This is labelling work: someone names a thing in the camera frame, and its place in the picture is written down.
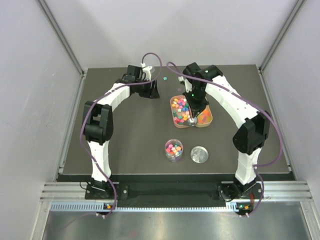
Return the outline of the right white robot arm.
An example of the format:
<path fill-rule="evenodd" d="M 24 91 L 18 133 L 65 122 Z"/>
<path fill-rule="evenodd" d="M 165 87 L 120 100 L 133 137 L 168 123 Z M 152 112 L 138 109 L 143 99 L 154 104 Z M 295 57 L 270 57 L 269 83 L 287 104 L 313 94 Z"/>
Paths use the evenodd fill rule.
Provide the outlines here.
<path fill-rule="evenodd" d="M 189 104 L 192 118 L 198 117 L 209 105 L 207 95 L 214 98 L 234 121 L 237 132 L 232 138 L 238 151 L 237 169 L 230 186 L 218 187 L 220 197 L 226 202 L 245 198 L 256 184 L 254 167 L 266 139 L 269 136 L 268 115 L 240 98 L 228 83 L 222 71 L 215 65 L 200 68 L 193 62 L 183 70 L 179 81 L 184 84 L 184 96 Z"/>

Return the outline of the metal candy scoop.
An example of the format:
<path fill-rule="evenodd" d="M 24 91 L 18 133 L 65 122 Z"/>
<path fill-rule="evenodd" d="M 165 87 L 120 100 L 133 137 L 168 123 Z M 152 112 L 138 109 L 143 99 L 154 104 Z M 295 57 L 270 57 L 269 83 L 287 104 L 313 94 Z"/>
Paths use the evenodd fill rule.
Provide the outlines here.
<path fill-rule="evenodd" d="M 195 127 L 198 124 L 198 118 L 197 117 L 190 117 L 187 120 L 187 123 L 188 123 L 189 126 Z"/>

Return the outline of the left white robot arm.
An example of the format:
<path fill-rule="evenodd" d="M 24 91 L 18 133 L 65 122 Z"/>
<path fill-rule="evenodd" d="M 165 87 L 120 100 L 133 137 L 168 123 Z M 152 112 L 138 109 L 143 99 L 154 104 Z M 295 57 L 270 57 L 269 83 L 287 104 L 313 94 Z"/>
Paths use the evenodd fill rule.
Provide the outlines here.
<path fill-rule="evenodd" d="M 110 180 L 109 142 L 114 132 L 113 111 L 133 94 L 149 99 L 160 97 L 157 81 L 152 79 L 154 67 L 142 63 L 129 65 L 126 73 L 118 79 L 103 96 L 87 101 L 83 109 L 81 134 L 88 143 L 92 161 L 91 180 L 87 187 L 87 199 L 111 199 L 116 196 Z"/>

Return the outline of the silver jar lid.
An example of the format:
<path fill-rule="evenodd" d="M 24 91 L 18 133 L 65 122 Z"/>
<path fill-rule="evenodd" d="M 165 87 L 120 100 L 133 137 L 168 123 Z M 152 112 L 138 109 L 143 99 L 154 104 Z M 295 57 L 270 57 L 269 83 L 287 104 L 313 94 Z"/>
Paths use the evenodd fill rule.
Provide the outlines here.
<path fill-rule="evenodd" d="M 202 164 L 208 160 L 209 152 L 203 146 L 195 146 L 190 152 L 190 157 L 195 163 Z"/>

